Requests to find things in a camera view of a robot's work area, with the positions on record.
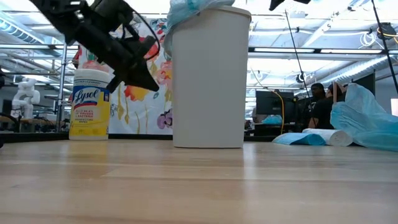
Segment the floral backdrop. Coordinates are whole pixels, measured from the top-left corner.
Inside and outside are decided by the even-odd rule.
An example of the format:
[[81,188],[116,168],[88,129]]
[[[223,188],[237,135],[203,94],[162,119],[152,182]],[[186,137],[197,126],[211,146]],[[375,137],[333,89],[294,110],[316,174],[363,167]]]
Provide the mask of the floral backdrop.
[[[161,45],[167,29],[166,19],[148,21],[157,34]],[[151,35],[150,30],[143,23],[134,24],[141,39]],[[156,54],[155,44],[146,57]],[[105,64],[98,64],[95,56],[83,47],[80,50],[79,68],[98,69],[109,72],[112,69]],[[163,47],[160,53],[148,60],[148,69],[160,89],[158,92],[145,90],[135,86],[120,84],[111,96],[111,117],[109,133],[111,134],[172,134],[172,62],[166,60]]]

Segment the white trash can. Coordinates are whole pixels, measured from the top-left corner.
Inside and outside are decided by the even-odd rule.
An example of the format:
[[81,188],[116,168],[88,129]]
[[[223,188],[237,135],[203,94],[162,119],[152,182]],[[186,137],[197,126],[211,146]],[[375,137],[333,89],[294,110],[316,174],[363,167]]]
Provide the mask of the white trash can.
[[175,147],[243,147],[251,14],[223,6],[172,34]]

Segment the lysol wipes container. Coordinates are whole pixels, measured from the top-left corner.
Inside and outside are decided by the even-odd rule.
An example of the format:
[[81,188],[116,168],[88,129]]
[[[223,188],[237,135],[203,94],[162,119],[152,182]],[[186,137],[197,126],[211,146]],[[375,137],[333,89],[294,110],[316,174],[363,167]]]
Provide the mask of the lysol wipes container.
[[106,86],[109,81],[106,72],[76,70],[69,139],[108,139],[111,94]]

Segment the yellow label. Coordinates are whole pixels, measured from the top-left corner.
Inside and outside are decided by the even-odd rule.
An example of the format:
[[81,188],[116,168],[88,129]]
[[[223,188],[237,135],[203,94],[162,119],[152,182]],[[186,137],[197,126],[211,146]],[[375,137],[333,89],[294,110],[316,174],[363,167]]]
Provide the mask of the yellow label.
[[109,130],[111,95],[107,83],[75,80],[73,87],[71,136],[105,136]]

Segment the blue plastic bag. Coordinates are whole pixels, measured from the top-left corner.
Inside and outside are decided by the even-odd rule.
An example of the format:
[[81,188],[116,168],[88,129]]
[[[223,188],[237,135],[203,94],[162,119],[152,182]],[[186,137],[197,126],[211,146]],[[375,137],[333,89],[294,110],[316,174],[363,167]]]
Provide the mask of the blue plastic bag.
[[165,52],[171,55],[172,32],[175,26],[186,21],[199,12],[220,6],[232,6],[235,0],[170,0],[170,11],[167,14],[168,30],[164,40]]
[[263,124],[281,125],[283,122],[280,115],[271,115],[262,121]]
[[276,137],[272,142],[285,145],[326,145],[326,141],[319,134],[310,133],[286,133]]
[[346,101],[333,106],[330,122],[356,144],[398,152],[398,117],[386,113],[363,86],[348,87]]

